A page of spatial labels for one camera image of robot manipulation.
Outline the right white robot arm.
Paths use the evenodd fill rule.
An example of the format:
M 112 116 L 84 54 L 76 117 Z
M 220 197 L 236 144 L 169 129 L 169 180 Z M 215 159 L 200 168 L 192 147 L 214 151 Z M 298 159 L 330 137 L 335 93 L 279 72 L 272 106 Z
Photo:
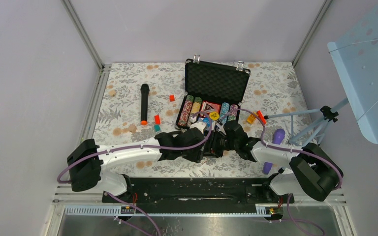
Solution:
M 270 162 L 283 170 L 263 181 L 263 198 L 271 203 L 285 194 L 306 194 L 323 202 L 341 187 L 344 174 L 330 157 L 316 144 L 308 143 L 300 149 L 265 142 L 250 137 L 235 120 L 228 121 L 209 141 L 211 153 L 222 157 L 224 151 L 251 162 Z

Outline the floral table mat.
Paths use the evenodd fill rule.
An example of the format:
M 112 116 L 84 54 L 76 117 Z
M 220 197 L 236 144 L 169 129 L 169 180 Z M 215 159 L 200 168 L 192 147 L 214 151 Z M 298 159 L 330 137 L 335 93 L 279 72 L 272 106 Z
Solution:
M 251 70 L 246 92 L 241 103 L 239 122 L 251 137 L 264 134 L 272 140 L 276 129 L 282 128 L 286 137 L 299 133 L 309 124 L 307 105 L 295 70 L 289 62 L 245 63 Z M 153 137 L 154 116 L 160 116 L 162 132 L 175 130 L 175 122 L 185 95 L 185 66 L 182 62 L 115 63 L 109 67 L 98 98 L 100 109 L 94 126 L 93 138 L 99 145 L 120 145 Z M 148 84 L 147 125 L 140 123 L 141 85 Z M 254 124 L 246 119 L 261 111 L 266 124 L 258 116 Z M 131 133 L 128 127 L 137 126 Z M 138 162 L 119 166 L 114 173 L 130 177 L 262 177 L 262 164 L 241 159 L 234 151 L 223 157 L 204 157 L 200 163 L 181 157 L 169 161 Z

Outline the blue small blind button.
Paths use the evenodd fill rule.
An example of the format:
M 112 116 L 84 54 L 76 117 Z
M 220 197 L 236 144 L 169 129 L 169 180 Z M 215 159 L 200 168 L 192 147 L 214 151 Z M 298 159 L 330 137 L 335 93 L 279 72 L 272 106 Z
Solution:
M 206 127 L 210 127 L 210 122 L 209 122 L 209 119 L 208 119 L 208 118 L 204 118 L 204 119 L 202 120 L 202 122 L 206 124 Z

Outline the yellow block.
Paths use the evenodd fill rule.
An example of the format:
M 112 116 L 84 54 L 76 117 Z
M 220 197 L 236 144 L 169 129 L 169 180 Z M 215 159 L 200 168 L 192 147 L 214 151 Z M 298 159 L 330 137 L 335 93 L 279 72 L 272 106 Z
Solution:
M 254 124 L 254 122 L 256 121 L 256 116 L 257 115 L 249 115 L 249 117 L 246 119 L 246 122 L 249 124 Z

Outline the black poker case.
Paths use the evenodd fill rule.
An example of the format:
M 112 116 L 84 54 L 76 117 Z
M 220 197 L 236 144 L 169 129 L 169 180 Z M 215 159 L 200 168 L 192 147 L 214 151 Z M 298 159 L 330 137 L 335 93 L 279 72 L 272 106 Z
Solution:
M 199 97 L 203 102 L 212 102 L 221 105 L 226 102 L 229 105 L 240 105 L 251 70 L 244 67 L 243 62 L 237 65 L 226 65 L 200 60 L 200 55 L 194 55 L 192 59 L 185 61 L 185 95 L 176 118 L 177 129 L 188 129 L 187 124 L 181 120 L 182 114 L 189 117 L 190 109 L 187 109 L 187 97 L 194 103 Z

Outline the light blue music stand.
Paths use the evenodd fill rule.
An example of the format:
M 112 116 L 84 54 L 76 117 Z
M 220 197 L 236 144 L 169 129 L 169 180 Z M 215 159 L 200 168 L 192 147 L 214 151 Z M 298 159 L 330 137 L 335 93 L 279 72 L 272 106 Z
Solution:
M 378 175 L 378 0 L 334 0 L 295 66 L 311 108 L 339 106 L 322 149 L 345 176 Z

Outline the red lego piece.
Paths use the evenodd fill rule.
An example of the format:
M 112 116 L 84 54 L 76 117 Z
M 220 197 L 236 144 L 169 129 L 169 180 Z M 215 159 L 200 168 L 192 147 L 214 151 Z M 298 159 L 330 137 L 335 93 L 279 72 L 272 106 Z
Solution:
M 261 111 L 257 111 L 256 112 L 257 116 L 258 116 L 258 119 L 260 120 L 260 122 L 265 125 L 266 124 L 266 119 L 264 118 L 263 114 L 261 113 Z

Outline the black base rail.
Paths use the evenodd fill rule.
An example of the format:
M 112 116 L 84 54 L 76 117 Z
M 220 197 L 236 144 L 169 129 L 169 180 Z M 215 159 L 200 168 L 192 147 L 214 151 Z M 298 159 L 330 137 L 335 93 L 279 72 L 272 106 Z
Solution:
M 294 203 L 276 194 L 266 178 L 152 178 L 130 177 L 131 185 L 118 196 L 147 213 L 255 213 L 256 204 L 277 207 Z

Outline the yellow big blind button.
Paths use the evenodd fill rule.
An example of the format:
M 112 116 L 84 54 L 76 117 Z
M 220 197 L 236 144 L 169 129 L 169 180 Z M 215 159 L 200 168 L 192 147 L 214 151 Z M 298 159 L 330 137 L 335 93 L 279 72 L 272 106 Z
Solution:
M 219 115 L 219 113 L 217 113 L 217 112 L 210 112 L 210 113 L 209 113 L 209 118 L 210 118 L 211 120 L 213 120 L 213 121 L 216 121 L 216 120 L 219 120 L 220 115 Z

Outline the long red block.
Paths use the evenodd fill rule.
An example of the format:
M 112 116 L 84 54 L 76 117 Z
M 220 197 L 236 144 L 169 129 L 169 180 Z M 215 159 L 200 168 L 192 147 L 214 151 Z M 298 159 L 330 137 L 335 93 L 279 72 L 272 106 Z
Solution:
M 155 124 L 161 124 L 160 116 L 159 115 L 155 115 L 154 119 L 155 119 Z

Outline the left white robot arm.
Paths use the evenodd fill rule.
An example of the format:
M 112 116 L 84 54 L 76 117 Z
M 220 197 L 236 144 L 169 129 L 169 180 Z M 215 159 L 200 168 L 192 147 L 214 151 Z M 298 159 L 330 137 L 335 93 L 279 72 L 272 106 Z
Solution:
M 94 139 L 84 140 L 67 157 L 66 172 L 70 177 L 67 183 L 73 192 L 95 189 L 127 202 L 133 195 L 130 179 L 125 174 L 113 173 L 113 168 L 178 157 L 199 162 L 199 153 L 208 138 L 204 135 L 205 130 L 212 132 L 205 122 L 197 121 L 185 132 L 162 132 L 130 145 L 99 146 Z

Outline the black cylinder orange cap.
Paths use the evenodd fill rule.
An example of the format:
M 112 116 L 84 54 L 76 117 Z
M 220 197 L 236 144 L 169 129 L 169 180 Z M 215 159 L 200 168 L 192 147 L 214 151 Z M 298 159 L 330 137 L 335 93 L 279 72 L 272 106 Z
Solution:
M 150 88 L 148 84 L 141 85 L 141 110 L 140 110 L 140 123 L 141 125 L 147 125 L 147 118 L 148 118 L 148 98 Z

